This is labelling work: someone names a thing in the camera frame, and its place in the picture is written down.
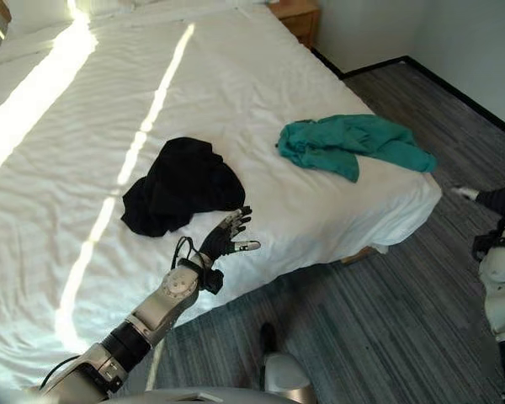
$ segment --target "gray carpet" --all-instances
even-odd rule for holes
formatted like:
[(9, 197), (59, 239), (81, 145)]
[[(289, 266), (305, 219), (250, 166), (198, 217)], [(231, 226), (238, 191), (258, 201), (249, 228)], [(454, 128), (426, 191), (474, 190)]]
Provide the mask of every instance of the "gray carpet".
[[(379, 115), (416, 132), (434, 177), (484, 189), (505, 183), (505, 134), (411, 67), (347, 84)], [(298, 357), (320, 403), (500, 402), (497, 346), (470, 257), (496, 216), (445, 192), (430, 220), (389, 254), (300, 269), (173, 330), (157, 387), (258, 387), (265, 321)], [(142, 391), (149, 359), (124, 393)]]

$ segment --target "white wall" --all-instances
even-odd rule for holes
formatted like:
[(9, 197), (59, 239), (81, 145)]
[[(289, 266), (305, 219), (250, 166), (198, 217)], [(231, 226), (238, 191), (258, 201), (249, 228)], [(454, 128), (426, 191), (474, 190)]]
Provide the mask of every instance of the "white wall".
[(433, 0), (410, 55), (505, 120), (505, 0)]
[(430, 0), (318, 0), (315, 47), (343, 72), (410, 53)]

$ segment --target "sunlight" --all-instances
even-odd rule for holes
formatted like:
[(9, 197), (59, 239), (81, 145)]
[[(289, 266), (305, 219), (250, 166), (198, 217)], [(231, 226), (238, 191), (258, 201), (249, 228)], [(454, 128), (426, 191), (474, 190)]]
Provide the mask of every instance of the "sunlight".
[(95, 50), (88, 17), (75, 11), (69, 0), (72, 24), (54, 40), (52, 50), (0, 105), (0, 167), (13, 149), (69, 87), (77, 72)]
[(61, 295), (60, 308), (56, 311), (55, 332), (56, 336), (61, 340), (64, 348), (70, 352), (82, 354), (88, 349), (88, 343), (77, 335), (77, 329), (73, 323), (73, 309), (75, 307), (77, 292), (81, 286), (86, 268), (92, 259), (93, 250), (98, 241), (101, 239), (104, 230), (109, 225), (110, 217), (114, 211), (114, 207), (116, 206), (116, 201), (122, 193), (121, 187), (130, 180), (138, 155), (146, 143), (147, 134), (150, 130), (152, 130), (153, 123), (162, 110), (165, 98), (167, 97), (168, 87), (178, 70), (178, 67), (183, 59), (185, 48), (187, 47), (191, 36), (193, 36), (193, 33), (194, 24), (190, 24), (176, 45), (173, 58), (162, 77), (159, 88), (155, 92), (148, 115), (142, 121), (141, 130), (135, 133), (135, 137), (130, 144), (130, 148), (125, 154), (124, 164), (120, 169), (120, 174), (116, 180), (118, 187), (114, 189), (110, 193), (111, 196), (103, 202), (101, 211), (99, 211), (98, 217), (92, 227), (92, 230), (90, 231), (88, 239), (81, 245), (81, 252), (77, 261), (73, 264), (67, 278), (66, 286), (64, 287), (64, 291)]
[(142, 147), (144, 147), (144, 143), (148, 138), (147, 134), (152, 130), (153, 123), (161, 112), (161, 109), (165, 103), (165, 98), (167, 97), (167, 91), (168, 87), (170, 86), (170, 82), (178, 70), (179, 64), (183, 58), (183, 53), (185, 52), (185, 48), (187, 47), (191, 36), (193, 36), (193, 33), (194, 24), (190, 24), (176, 45), (176, 49), (174, 50), (174, 55), (170, 61), (170, 65), (168, 65), (168, 69), (162, 77), (161, 84), (155, 92), (155, 97), (153, 98), (153, 103), (151, 103), (150, 111), (148, 112), (146, 118), (142, 121), (141, 130), (135, 133), (135, 139), (131, 143), (129, 151), (125, 154), (125, 163), (120, 171), (120, 174), (118, 175), (118, 185), (124, 185), (127, 183), (127, 181), (129, 181), (130, 175), (133, 172), (133, 168), (135, 168), (138, 154), (142, 150)]

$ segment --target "wire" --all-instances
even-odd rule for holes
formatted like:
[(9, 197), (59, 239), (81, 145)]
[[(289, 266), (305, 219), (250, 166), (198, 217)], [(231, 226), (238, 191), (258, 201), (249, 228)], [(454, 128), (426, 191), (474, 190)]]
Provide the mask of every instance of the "wire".
[(189, 259), (189, 257), (191, 256), (191, 252), (194, 252), (200, 258), (200, 262), (202, 263), (203, 270), (202, 270), (202, 275), (199, 274), (199, 276), (202, 277), (201, 278), (201, 282), (202, 282), (201, 286), (204, 287), (206, 272), (208, 271), (208, 269), (206, 268), (204, 257), (202, 257), (202, 254), (199, 252), (199, 250), (194, 248), (193, 239), (191, 237), (181, 236), (179, 238), (178, 244), (176, 244), (176, 249), (174, 250), (174, 256), (172, 258), (172, 267), (170, 269), (172, 270), (172, 269), (176, 268), (176, 261), (178, 260), (179, 251), (181, 250), (181, 248), (183, 247), (183, 245), (186, 242), (189, 244), (189, 251), (187, 252), (187, 259)]
[(75, 360), (77, 358), (79, 358), (80, 355), (76, 355), (76, 356), (71, 356), (69, 359), (66, 359), (66, 360), (62, 360), (59, 364), (57, 364), (54, 368), (52, 368), (52, 370), (48, 373), (48, 375), (43, 379), (43, 381), (41, 382), (41, 385), (40, 385), (40, 390), (43, 389), (43, 387), (45, 387), (45, 385), (47, 384), (47, 381), (49, 381), (49, 379), (51, 378), (52, 374), (54, 372), (56, 372), (60, 367), (62, 367), (64, 364), (67, 364), (69, 362), (71, 362), (72, 360)]

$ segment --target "baseboard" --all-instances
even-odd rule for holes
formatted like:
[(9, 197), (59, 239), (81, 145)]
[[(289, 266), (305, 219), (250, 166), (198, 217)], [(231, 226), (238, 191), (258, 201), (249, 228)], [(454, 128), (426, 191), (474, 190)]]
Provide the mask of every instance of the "baseboard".
[(327, 67), (331, 72), (338, 77), (339, 80), (344, 79), (344, 73), (335, 65), (332, 64), (332, 62), (327, 59), (324, 55), (322, 55), (316, 48), (311, 49), (312, 55), (316, 56), (324, 64), (325, 67)]
[(423, 75), (428, 77), (430, 80), (438, 84), (441, 88), (443, 88), (448, 93), (454, 95), (457, 99), (462, 101), (468, 107), (477, 112), (484, 119), (488, 120), (491, 124), (495, 125), (497, 128), (503, 130), (505, 132), (505, 121), (495, 115), (493, 112), (489, 111), (479, 103), (477, 103), (474, 99), (470, 98), (466, 94), (462, 93), (458, 88), (453, 86), (452, 84), (446, 82), (443, 78), (438, 76), (436, 73), (428, 70), (421, 63), (413, 59), (411, 56), (404, 56), (405, 63), (419, 70)]
[(396, 57), (394, 59), (390, 59), (388, 61), (382, 61), (380, 63), (375, 63), (374, 65), (361, 67), (357, 70), (352, 70), (351, 72), (341, 72), (335, 65), (333, 65), (324, 55), (322, 55), (318, 50), (313, 49), (312, 53), (316, 56), (329, 70), (331, 70), (340, 80), (344, 80), (346, 78), (350, 78), (353, 76), (357, 76), (358, 74), (370, 72), (374, 69), (379, 69), (384, 66), (389, 66), (395, 63), (404, 62), (407, 65), (419, 70), (424, 76), (428, 77), (430, 80), (438, 84), (441, 88), (443, 88), (448, 93), (455, 96), (457, 99), (462, 101), (468, 107), (477, 112), (484, 119), (488, 120), (491, 124), (495, 125), (498, 129), (505, 132), (505, 121), (499, 118), (497, 115), (477, 103), (475, 100), (462, 93), (458, 88), (453, 86), (452, 84), (446, 82), (443, 78), (438, 76), (436, 73), (430, 71), (421, 63), (413, 59), (411, 56), (405, 55)]

